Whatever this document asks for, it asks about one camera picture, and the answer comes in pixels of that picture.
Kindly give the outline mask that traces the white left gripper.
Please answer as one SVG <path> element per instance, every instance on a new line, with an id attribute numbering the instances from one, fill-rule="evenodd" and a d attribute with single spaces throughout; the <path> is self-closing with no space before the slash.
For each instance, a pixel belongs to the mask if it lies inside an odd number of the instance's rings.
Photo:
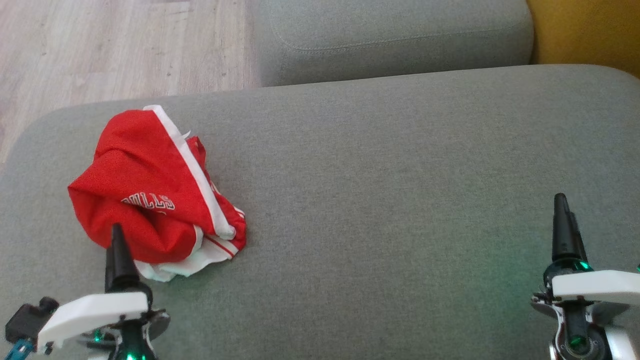
<path id="1" fill-rule="evenodd" d="M 37 354 L 74 340 L 89 349 L 89 360 L 158 360 L 153 340 L 167 330 L 170 316 L 151 307 L 153 292 L 140 279 L 120 223 L 110 230 L 104 292 L 58 307 L 38 331 Z"/>

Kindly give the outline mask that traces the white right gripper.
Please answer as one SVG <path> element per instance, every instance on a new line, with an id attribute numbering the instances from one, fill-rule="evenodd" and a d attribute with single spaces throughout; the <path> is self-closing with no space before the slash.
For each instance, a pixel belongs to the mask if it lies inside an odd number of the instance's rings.
<path id="1" fill-rule="evenodd" d="M 554 196 L 551 260 L 531 306 L 555 319 L 551 360 L 637 360 L 639 351 L 615 317 L 639 305 L 639 274 L 591 269 L 578 219 L 564 193 Z"/>

